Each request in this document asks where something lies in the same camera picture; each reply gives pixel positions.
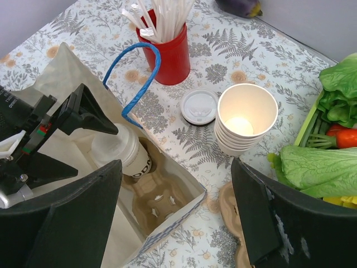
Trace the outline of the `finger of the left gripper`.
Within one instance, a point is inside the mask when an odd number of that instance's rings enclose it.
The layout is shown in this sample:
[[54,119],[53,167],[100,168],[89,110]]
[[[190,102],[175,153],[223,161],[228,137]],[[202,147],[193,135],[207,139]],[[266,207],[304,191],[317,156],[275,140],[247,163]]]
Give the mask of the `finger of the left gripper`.
[[40,152],[18,155],[15,163],[31,189],[78,175],[76,168]]
[[52,132],[61,130],[70,135],[78,128],[111,135],[118,133],[85,84],[80,84],[51,117]]

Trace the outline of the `blue checkered paper bag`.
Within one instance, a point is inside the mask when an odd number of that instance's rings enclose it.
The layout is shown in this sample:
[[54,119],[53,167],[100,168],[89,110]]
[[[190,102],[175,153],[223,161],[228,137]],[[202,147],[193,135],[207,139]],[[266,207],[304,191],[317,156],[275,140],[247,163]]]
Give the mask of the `blue checkered paper bag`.
[[206,191],[61,44],[1,89],[1,266],[165,267]]

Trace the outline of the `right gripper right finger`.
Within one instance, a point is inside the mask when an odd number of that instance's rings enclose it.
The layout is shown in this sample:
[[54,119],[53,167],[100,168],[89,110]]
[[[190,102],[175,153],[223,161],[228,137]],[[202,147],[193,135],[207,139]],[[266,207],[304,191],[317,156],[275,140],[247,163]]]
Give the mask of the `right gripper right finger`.
[[313,198],[235,158],[231,177],[254,267],[356,267],[356,210]]

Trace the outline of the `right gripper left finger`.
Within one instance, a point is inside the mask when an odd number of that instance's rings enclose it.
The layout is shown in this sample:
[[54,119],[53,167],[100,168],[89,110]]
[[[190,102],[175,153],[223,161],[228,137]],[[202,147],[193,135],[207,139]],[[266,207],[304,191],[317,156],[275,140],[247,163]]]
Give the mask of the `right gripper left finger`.
[[100,267],[121,181],[122,163],[114,160],[1,209],[1,267]]

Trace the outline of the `white cup lid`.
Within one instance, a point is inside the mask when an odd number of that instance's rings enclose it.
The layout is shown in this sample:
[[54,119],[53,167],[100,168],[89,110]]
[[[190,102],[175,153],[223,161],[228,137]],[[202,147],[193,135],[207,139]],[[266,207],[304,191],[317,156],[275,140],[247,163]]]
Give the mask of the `white cup lid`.
[[123,167],[131,169],[139,152],[136,134],[127,126],[115,123],[118,133],[97,133],[91,143],[90,155],[98,167],[113,160],[121,160]]

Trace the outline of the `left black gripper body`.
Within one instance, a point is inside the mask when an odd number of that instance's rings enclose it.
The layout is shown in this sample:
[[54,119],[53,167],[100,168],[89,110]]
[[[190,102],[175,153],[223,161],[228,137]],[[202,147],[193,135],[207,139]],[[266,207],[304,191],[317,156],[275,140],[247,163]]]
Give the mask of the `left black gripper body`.
[[49,116],[56,103],[43,95],[30,105],[1,89],[1,192],[12,195],[24,185],[30,188],[77,176],[78,170],[39,152],[56,130],[67,135],[78,128],[78,92],[71,93]]

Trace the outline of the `white paper coffee cup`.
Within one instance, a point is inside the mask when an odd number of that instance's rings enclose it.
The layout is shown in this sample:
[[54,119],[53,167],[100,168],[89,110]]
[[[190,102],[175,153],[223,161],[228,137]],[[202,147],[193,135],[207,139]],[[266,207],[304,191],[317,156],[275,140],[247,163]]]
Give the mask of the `white paper coffee cup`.
[[139,142],[138,145],[135,145],[129,159],[123,164],[123,173],[133,178],[140,178],[147,174],[151,167],[152,160],[146,149]]

